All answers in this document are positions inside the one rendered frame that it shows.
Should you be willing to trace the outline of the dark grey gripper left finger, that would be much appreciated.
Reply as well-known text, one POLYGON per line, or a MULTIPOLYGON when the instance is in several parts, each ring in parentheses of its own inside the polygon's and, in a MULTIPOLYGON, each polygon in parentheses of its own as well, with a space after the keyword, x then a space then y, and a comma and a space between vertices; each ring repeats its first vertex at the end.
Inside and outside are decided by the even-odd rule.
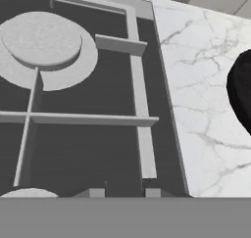
POLYGON ((83 185, 69 193, 74 198, 104 198, 106 196, 107 181, 86 181, 83 185))

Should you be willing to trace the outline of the dark grey gas hob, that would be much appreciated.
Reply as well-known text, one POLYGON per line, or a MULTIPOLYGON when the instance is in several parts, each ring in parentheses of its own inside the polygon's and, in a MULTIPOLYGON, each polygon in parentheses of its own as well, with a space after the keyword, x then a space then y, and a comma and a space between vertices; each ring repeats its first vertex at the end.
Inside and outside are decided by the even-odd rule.
POLYGON ((133 8, 0 0, 0 197, 143 178, 188 193, 156 27, 133 8))

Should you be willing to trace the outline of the black pan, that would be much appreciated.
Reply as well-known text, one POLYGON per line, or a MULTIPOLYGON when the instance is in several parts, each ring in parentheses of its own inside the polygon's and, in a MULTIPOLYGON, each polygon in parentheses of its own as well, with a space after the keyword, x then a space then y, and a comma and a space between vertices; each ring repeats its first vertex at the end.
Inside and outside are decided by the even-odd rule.
POLYGON ((251 135, 251 49, 242 52, 230 68, 226 91, 237 119, 251 135))

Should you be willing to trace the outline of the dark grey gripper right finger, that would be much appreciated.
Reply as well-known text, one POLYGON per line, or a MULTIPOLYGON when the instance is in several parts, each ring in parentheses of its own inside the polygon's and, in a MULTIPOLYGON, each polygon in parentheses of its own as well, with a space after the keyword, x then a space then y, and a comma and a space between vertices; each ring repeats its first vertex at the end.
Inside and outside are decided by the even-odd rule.
POLYGON ((190 198, 187 193, 168 190, 156 178, 143 178, 142 191, 145 198, 190 198))

